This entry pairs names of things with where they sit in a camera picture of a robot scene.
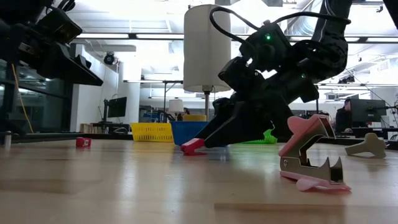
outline wooden tabletop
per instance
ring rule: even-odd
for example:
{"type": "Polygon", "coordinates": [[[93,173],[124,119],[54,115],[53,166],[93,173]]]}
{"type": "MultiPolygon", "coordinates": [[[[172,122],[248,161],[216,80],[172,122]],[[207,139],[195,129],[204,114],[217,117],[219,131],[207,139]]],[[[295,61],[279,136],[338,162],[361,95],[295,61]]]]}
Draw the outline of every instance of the wooden tabletop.
{"type": "Polygon", "coordinates": [[[84,151],[74,143],[0,149],[0,223],[398,223],[394,151],[369,159],[316,144],[312,164],[341,156],[352,191],[299,192],[279,176],[279,144],[186,157],[170,143],[93,140],[84,151]]]}

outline ceiling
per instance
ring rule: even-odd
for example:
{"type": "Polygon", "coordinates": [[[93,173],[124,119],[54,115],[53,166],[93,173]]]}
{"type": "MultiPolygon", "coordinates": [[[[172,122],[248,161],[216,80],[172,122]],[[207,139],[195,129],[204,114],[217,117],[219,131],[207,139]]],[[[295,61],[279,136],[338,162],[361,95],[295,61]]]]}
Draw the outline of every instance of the ceiling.
{"type": "MultiPolygon", "coordinates": [[[[321,0],[297,0],[296,4],[284,4],[283,7],[268,7],[261,0],[76,0],[76,7],[68,13],[84,32],[96,33],[183,33],[183,17],[188,6],[200,4],[225,4],[238,14],[249,19],[256,25],[266,20],[274,20],[297,11],[318,12],[321,0]]],[[[354,5],[351,7],[352,23],[346,29],[346,35],[396,35],[396,27],[384,8],[382,12],[377,5],[354,5]]],[[[301,17],[294,22],[295,35],[309,35],[316,19],[301,17]]],[[[231,30],[235,34],[250,34],[254,32],[248,26],[231,17],[231,30]]],[[[291,25],[282,24],[288,34],[293,30],[291,25]]],[[[102,57],[105,46],[136,46],[132,52],[142,65],[142,74],[163,75],[165,78],[182,77],[180,71],[183,64],[183,42],[181,40],[76,40],[85,44],[97,57],[102,57]]],[[[239,43],[232,43],[232,55],[239,51],[239,43]]],[[[398,57],[396,44],[350,44],[348,70],[354,70],[357,75],[369,73],[369,68],[384,58],[398,57]]]]}

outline white cylinder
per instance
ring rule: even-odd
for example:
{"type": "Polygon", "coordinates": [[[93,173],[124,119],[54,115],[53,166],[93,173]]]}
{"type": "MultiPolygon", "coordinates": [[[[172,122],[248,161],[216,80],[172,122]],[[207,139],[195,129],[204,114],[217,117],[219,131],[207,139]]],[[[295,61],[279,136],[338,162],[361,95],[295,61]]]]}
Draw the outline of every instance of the white cylinder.
{"type": "MultiPolygon", "coordinates": [[[[231,39],[217,31],[210,22],[210,11],[216,5],[206,4],[189,9],[184,17],[184,79],[183,88],[203,92],[202,86],[214,86],[213,91],[231,88],[218,78],[221,69],[231,60],[231,39]]],[[[217,24],[230,32],[228,13],[216,12],[217,24]]]]}
{"type": "Polygon", "coordinates": [[[169,100],[169,112],[184,112],[182,100],[169,100]]]}

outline metal staple remover jaw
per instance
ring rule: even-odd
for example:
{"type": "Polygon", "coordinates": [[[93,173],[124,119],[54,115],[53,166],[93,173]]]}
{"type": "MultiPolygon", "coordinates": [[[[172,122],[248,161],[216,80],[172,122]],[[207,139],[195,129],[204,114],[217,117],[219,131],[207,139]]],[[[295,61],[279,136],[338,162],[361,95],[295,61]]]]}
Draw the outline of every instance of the metal staple remover jaw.
{"type": "Polygon", "coordinates": [[[343,181],[343,166],[339,157],[337,163],[330,167],[329,158],[320,166],[312,166],[307,158],[307,150],[320,138],[335,138],[327,116],[315,114],[310,119],[296,116],[288,120],[293,136],[279,151],[280,175],[297,180],[298,190],[312,187],[351,190],[343,181]]]}

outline blue bin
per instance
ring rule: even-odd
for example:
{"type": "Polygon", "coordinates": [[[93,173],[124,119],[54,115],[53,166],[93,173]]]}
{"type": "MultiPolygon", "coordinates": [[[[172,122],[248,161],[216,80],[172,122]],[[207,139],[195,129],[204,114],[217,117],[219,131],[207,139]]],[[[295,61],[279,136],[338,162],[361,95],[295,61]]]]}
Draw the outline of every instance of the blue bin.
{"type": "Polygon", "coordinates": [[[193,139],[207,124],[207,121],[172,121],[174,144],[181,146],[193,139]]]}

